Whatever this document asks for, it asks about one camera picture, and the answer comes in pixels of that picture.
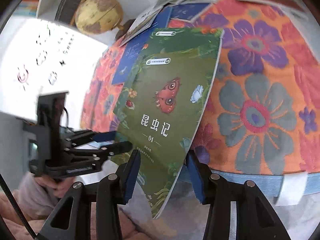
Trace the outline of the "person's left hand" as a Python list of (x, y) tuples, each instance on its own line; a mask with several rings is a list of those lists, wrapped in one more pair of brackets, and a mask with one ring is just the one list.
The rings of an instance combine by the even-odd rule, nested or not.
[(62, 198), (75, 182), (75, 177), (68, 177), (57, 182), (48, 175), (43, 175), (41, 177), (34, 177), (34, 180), (40, 186), (52, 189), (55, 197)]

